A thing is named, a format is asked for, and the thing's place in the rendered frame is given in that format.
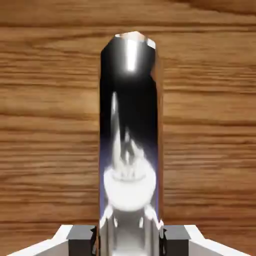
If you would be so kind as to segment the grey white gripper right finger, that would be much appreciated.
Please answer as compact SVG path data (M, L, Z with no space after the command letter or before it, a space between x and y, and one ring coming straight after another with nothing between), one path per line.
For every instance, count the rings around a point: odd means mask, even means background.
M251 256L207 239L196 225L166 225L162 256Z

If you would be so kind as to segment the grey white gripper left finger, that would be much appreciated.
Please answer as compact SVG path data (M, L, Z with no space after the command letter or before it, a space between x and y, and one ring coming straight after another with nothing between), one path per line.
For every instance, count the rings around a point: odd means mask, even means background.
M51 239L46 239L6 256L95 256L97 227L63 224Z

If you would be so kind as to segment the shiny dark metal cabinet handle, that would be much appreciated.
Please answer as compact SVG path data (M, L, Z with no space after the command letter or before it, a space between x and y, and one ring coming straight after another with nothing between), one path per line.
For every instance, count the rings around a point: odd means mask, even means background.
M100 54L99 256L160 256L162 142L156 43L138 31Z

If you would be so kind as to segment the wooden cabinet door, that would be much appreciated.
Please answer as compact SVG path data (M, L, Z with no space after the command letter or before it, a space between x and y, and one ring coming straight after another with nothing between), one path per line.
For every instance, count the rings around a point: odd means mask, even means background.
M156 42L172 225L256 256L256 0L0 0L0 256L96 224L100 52Z

